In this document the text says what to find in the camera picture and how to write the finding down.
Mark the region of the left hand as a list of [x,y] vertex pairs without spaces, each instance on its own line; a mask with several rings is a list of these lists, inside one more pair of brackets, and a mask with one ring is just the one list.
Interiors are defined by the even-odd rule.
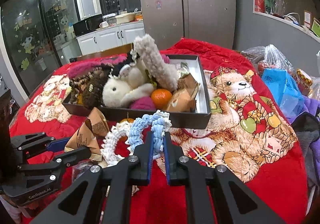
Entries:
[[3,204],[4,208],[11,216],[15,223],[21,223],[21,216],[26,218],[32,218],[36,215],[37,210],[39,209],[39,202],[35,201],[26,206],[17,206],[14,204],[10,199],[5,196],[1,195],[1,203]]

